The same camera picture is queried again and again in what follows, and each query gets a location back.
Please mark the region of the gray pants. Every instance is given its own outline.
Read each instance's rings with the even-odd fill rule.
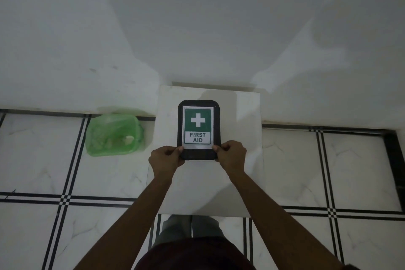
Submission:
[[[191,228],[193,228],[194,238],[213,236],[225,237],[218,221],[210,216],[171,215],[170,218],[163,223],[162,232],[156,237],[153,246],[191,238]]]

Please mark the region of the first aid sign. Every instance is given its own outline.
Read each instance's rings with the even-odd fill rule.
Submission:
[[[183,107],[183,109],[184,146],[210,149],[213,144],[213,107]]]

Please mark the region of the hand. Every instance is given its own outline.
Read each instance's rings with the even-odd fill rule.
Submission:
[[[245,170],[246,149],[242,143],[229,140],[221,146],[213,145],[212,149],[218,154],[218,159],[225,172],[231,176]]]
[[[153,174],[157,177],[173,178],[176,169],[184,164],[180,158],[184,146],[162,146],[153,150],[149,157],[149,163],[152,166]]]

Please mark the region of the green sign panel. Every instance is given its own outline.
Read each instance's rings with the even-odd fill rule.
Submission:
[[[186,108],[184,111],[184,143],[211,144],[212,109]]]

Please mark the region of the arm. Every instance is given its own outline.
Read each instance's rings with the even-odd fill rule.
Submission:
[[[139,198],[96,242],[75,270],[130,270],[169,189],[174,172],[184,163],[183,147],[152,151],[149,163],[155,178]]]
[[[273,201],[245,172],[246,149],[228,141],[213,149],[239,191],[271,257],[280,270],[341,269],[342,263]]]

